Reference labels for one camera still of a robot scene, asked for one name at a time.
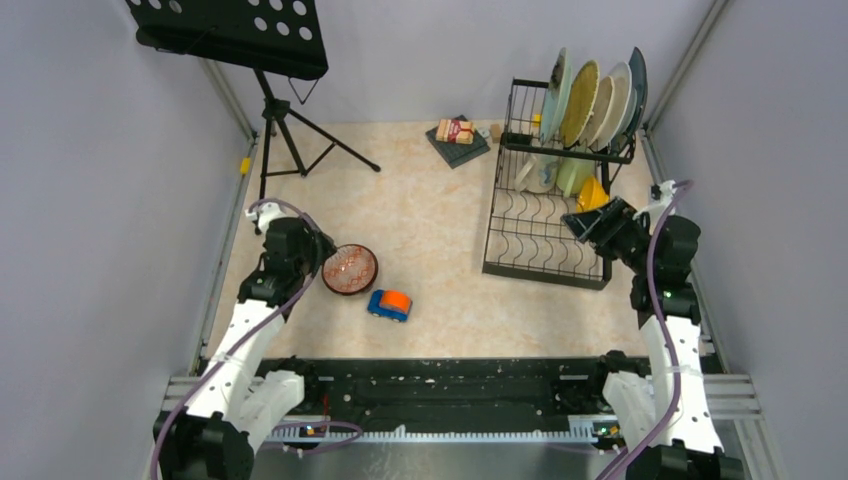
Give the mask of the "blue orange toy car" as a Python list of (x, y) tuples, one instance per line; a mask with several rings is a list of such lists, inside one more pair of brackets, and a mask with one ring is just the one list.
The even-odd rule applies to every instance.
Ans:
[(378, 289), (372, 293), (367, 311), (376, 317), (405, 323), (408, 321), (412, 305), (412, 299), (403, 292)]

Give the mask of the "beige mug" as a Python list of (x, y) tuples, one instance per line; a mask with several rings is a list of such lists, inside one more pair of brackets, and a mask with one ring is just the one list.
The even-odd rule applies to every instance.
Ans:
[(557, 156), (526, 152), (523, 166), (515, 176), (513, 189), (534, 194), (549, 192), (554, 187), (559, 165)]

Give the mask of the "cream floral ceramic plate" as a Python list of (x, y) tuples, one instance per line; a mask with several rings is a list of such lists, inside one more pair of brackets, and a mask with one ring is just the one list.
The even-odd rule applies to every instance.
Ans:
[(578, 146), (583, 150), (589, 150), (591, 145), (599, 137), (600, 131), (606, 121), (614, 93), (615, 81), (610, 75), (605, 76), (599, 83), (590, 118), (578, 139)]

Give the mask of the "light green mug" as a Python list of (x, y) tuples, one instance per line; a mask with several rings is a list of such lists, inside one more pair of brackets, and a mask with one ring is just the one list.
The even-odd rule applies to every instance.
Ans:
[(564, 197), (578, 195), (586, 180), (594, 175), (595, 162), (565, 157), (558, 169), (556, 186)]

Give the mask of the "light green round plate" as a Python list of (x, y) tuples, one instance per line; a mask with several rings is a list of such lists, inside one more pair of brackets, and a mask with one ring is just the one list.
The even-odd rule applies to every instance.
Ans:
[(545, 92), (540, 119), (540, 141), (552, 143), (558, 134), (565, 116), (572, 84), (572, 62), (570, 52), (563, 47), (552, 68)]

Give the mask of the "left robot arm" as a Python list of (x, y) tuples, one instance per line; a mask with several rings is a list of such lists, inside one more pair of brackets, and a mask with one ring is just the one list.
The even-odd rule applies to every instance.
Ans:
[(229, 327), (203, 374), (176, 406), (157, 417), (153, 479), (247, 479), (257, 451), (291, 409), (308, 413), (320, 386), (282, 371), (253, 378), (271, 339), (334, 253), (307, 215), (265, 222), (255, 269), (241, 282)]

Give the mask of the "red patterned brown bowl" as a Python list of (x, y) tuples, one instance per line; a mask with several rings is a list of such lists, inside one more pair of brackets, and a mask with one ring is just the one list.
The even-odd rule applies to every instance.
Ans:
[(321, 279), (333, 293), (354, 296), (372, 289), (379, 273), (376, 255), (360, 244), (338, 246), (322, 265)]

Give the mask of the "yellow-rimmed patterned plate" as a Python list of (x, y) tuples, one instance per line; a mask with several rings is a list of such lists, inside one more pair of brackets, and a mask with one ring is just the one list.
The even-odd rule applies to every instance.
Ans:
[(571, 85), (560, 127), (564, 147), (575, 145), (586, 128), (593, 113), (599, 83), (599, 64), (596, 60), (589, 60), (579, 69)]

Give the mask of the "teal square plate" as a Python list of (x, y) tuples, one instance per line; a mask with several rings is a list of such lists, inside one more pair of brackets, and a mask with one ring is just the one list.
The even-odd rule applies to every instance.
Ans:
[(639, 47), (634, 47), (628, 61), (631, 69), (631, 96), (625, 114), (626, 123), (611, 144), (611, 152), (621, 154), (634, 138), (645, 111), (648, 96), (648, 75), (644, 55)]

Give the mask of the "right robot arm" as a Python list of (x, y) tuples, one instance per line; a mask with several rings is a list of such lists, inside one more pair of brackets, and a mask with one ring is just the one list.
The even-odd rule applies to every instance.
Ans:
[(742, 479), (741, 460), (729, 456), (712, 420), (699, 356), (701, 315), (688, 278), (700, 227), (670, 207), (648, 227), (623, 199), (565, 214), (576, 240), (633, 273), (631, 306), (648, 349), (650, 370), (621, 361), (586, 385), (589, 404), (612, 412), (625, 449), (603, 479)]

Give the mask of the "black wire dish rack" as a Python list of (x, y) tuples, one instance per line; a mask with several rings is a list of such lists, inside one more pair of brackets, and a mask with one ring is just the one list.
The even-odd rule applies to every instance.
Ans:
[(618, 155), (581, 153), (539, 143), (534, 115), (543, 106), (547, 84), (514, 79), (507, 101), (503, 133), (497, 144), (482, 271), (512, 279), (602, 290), (612, 279), (612, 262), (592, 247), (576, 240), (561, 221), (576, 211), (576, 198), (555, 187), (547, 193), (519, 192), (515, 180), (529, 154), (550, 154), (558, 159), (587, 160), (593, 173), (609, 190), (618, 171), (633, 161), (635, 139)]

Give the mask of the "yellow bowl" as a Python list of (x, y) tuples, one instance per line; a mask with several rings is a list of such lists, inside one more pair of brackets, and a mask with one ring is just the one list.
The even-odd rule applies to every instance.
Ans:
[(577, 195), (577, 212), (583, 213), (600, 208), (609, 201), (609, 194), (601, 182), (596, 177), (590, 176), (585, 180)]

